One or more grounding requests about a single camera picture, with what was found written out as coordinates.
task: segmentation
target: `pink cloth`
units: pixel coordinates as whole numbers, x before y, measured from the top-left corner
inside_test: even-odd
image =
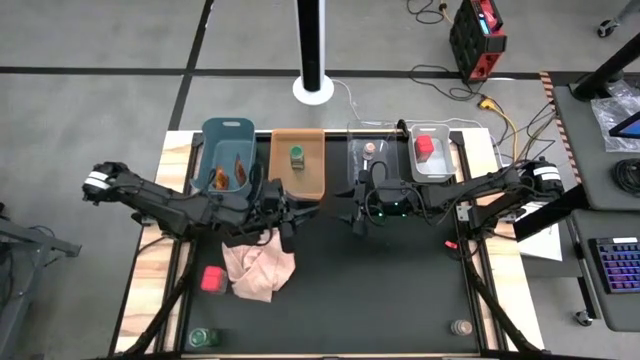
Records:
[[[268,239],[268,231],[260,235],[260,243]],[[228,248],[223,243],[222,254],[233,292],[244,299],[271,302],[273,291],[280,290],[296,268],[293,254],[282,251],[276,229],[267,245]]]

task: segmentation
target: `paper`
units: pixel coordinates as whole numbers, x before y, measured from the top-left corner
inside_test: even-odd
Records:
[[[545,203],[531,202],[522,208],[526,211],[523,218],[540,209]],[[562,249],[560,247],[560,231],[558,224],[554,224],[539,233],[518,243],[520,253],[539,258],[562,261]]]

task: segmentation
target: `clear plastic bin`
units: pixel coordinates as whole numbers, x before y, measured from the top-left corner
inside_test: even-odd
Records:
[[[414,124],[411,126],[409,145],[409,159],[413,180],[421,183],[441,183],[449,180],[456,173],[449,147],[449,127],[441,124]],[[429,160],[419,163],[416,157],[415,143],[420,135],[431,136],[433,153]]]
[[[371,165],[376,162],[382,162],[386,167],[376,166],[373,169],[374,183],[378,183],[385,178],[400,178],[396,137],[396,122],[367,120],[349,123],[347,125],[347,172],[349,184],[354,185],[360,170],[371,170]],[[364,153],[364,149],[368,144],[374,146],[374,151],[367,156]]]

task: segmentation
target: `red block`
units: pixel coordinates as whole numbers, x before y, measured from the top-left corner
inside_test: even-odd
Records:
[[[207,266],[202,275],[200,289],[214,294],[224,294],[227,290],[227,272],[218,266]]]
[[[416,138],[416,160],[425,162],[433,153],[433,141],[429,135],[420,135]]]

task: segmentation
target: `chair wheel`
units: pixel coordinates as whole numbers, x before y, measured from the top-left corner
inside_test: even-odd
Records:
[[[605,38],[608,37],[609,35],[613,34],[613,31],[616,29],[615,24],[611,24],[611,20],[605,20],[600,24],[600,27],[598,27],[598,36],[601,38]]]
[[[591,326],[593,324],[593,319],[589,317],[587,310],[578,311],[573,314],[573,318],[576,322],[584,327]]]

